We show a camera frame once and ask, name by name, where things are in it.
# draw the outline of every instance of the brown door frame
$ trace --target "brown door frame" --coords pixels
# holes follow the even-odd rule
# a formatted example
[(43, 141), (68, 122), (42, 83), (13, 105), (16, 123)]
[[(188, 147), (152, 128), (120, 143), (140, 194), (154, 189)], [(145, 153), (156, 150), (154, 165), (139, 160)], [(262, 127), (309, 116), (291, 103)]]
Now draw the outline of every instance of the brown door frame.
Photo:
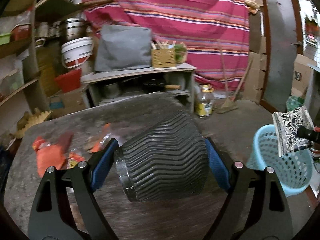
[[(263, 100), (264, 91), (267, 87), (267, 81), (269, 76), (269, 68), (270, 68), (270, 55), (271, 55), (271, 31), (270, 31), (270, 24), (269, 24), (269, 14), (268, 14), (268, 6), (267, 1), (262, 0), (264, 4), (263, 9), (263, 23), (264, 23), (264, 35), (266, 37), (266, 49), (267, 49), (267, 70), (266, 75), (263, 83), (263, 89), (262, 89), (262, 96), (260, 100), (260, 105), (263, 106), (265, 109), (267, 109), (269, 112), (274, 113), (277, 112), (277, 109), (275, 109), (272, 105), (270, 105), (267, 101)], [(303, 44), (303, 37), (302, 37), (302, 23), (301, 23), (301, 16), (300, 16), (300, 4), (299, 0), (291, 0), (294, 16), (296, 19), (296, 33), (297, 33), (297, 41), (300, 41)], [(303, 46), (297, 46), (297, 54), (303, 55)]]

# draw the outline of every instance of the red container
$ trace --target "red container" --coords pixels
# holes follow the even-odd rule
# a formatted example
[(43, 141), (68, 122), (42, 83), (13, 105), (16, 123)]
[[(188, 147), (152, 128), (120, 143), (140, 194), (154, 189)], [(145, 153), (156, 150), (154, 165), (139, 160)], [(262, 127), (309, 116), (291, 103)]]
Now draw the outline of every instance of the red container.
[(31, 37), (31, 24), (20, 24), (11, 31), (11, 41), (20, 41)]
[(54, 79), (64, 93), (80, 87), (81, 68), (71, 70), (69, 73), (60, 75)]

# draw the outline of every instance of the striped fabric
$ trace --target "striped fabric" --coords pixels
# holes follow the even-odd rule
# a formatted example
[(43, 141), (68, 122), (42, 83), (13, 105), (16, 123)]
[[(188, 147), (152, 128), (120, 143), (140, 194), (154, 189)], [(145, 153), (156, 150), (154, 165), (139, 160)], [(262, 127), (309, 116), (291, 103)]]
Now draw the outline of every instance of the striped fabric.
[(220, 40), (228, 84), (234, 90), (248, 62), (249, 22), (244, 0), (114, 0), (85, 11), (99, 30), (103, 24), (149, 27), (156, 39), (184, 42), (196, 80), (224, 88)]

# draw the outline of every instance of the door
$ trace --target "door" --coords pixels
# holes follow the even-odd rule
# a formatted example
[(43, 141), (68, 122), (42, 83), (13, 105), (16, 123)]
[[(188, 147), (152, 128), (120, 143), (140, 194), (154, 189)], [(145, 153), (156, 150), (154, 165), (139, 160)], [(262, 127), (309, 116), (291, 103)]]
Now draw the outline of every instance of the door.
[(260, 104), (270, 112), (285, 112), (291, 93), (294, 61), (303, 54), (298, 0), (263, 0), (268, 68)]

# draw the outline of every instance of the dark wooden table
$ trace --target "dark wooden table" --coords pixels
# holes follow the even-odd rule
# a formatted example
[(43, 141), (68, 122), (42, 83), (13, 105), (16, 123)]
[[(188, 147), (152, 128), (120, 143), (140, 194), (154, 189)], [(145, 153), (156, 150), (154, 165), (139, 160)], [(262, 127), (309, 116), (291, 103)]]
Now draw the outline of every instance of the dark wooden table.
[[(74, 132), (69, 149), (82, 147), (89, 136), (101, 131), (105, 123), (123, 142), (184, 109), (165, 93), (152, 93), (98, 106), (44, 122), (29, 129), (13, 161), (5, 190), (4, 206), (24, 233), (28, 231), (30, 209), (40, 183), (32, 142), (42, 136), (55, 142), (65, 131)], [(119, 239), (202, 239), (226, 198), (210, 175), (205, 190), (197, 196), (144, 203), (129, 202), (112, 167), (95, 198)]]

